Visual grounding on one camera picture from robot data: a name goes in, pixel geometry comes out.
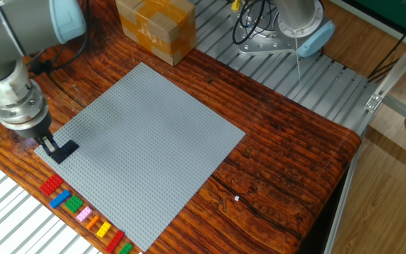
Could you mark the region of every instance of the metal grating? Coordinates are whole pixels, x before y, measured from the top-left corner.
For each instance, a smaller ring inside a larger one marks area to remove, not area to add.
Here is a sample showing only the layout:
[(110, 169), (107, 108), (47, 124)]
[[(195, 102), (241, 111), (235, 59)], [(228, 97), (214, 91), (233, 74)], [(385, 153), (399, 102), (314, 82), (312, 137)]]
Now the metal grating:
[(0, 170), (0, 253), (100, 252)]
[(226, 0), (190, 0), (197, 17), (197, 48), (287, 98), (361, 134), (372, 118), (364, 105), (376, 84), (324, 55), (299, 60), (295, 53), (242, 55), (231, 40)]

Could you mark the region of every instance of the blue lego brick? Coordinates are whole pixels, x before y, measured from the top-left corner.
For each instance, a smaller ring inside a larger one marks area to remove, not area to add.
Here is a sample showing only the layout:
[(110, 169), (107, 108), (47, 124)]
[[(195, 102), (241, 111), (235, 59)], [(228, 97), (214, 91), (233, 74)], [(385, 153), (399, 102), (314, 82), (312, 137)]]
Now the blue lego brick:
[(71, 196), (70, 191), (64, 190), (61, 194), (59, 194), (56, 198), (51, 200), (49, 205), (51, 205), (52, 208), (56, 209), (63, 201), (67, 200)]

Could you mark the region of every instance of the red lego brick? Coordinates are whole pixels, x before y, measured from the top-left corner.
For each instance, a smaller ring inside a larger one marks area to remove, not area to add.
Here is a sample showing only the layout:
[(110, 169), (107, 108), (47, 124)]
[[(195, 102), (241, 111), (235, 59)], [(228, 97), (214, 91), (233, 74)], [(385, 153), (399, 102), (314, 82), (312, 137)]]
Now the red lego brick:
[(111, 242), (109, 243), (109, 245), (106, 247), (106, 251), (109, 252), (109, 253), (112, 253), (113, 250), (116, 249), (117, 245), (120, 243), (120, 241), (121, 241), (121, 239), (123, 238), (124, 235), (125, 234), (122, 231), (118, 230), (116, 235), (113, 236), (113, 238), (112, 238)]
[(47, 196), (51, 195), (61, 184), (63, 183), (62, 178), (57, 174), (50, 177), (45, 183), (40, 186), (40, 190)]

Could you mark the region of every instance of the wooden table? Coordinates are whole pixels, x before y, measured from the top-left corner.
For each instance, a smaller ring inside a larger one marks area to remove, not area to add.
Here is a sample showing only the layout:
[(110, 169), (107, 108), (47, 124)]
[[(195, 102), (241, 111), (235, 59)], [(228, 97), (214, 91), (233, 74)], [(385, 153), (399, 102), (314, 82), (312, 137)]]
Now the wooden table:
[[(295, 253), (360, 138), (197, 50), (169, 66), (125, 37), (114, 0), (92, 1), (91, 24), (92, 41), (77, 61), (36, 78), (49, 101), (53, 132), (144, 62), (246, 133), (147, 253)], [(77, 47), (72, 44), (59, 62)], [(49, 207), (73, 189), (63, 184), (49, 197), (40, 192), (53, 171), (34, 153), (36, 146), (0, 124), (0, 169)], [(116, 228), (97, 237), (106, 219), (96, 212), (102, 220), (87, 230), (91, 217), (75, 219), (83, 207), (75, 214), (63, 205), (52, 211), (103, 251)]]

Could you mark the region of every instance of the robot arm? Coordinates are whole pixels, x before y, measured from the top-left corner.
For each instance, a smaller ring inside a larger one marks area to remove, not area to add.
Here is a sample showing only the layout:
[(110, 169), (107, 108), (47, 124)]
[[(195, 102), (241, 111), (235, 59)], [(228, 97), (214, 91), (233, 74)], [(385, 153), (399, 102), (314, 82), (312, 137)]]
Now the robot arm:
[(51, 115), (22, 58), (85, 32), (76, 0), (20, 0), (0, 6), (0, 122), (48, 153), (59, 147), (49, 131)]

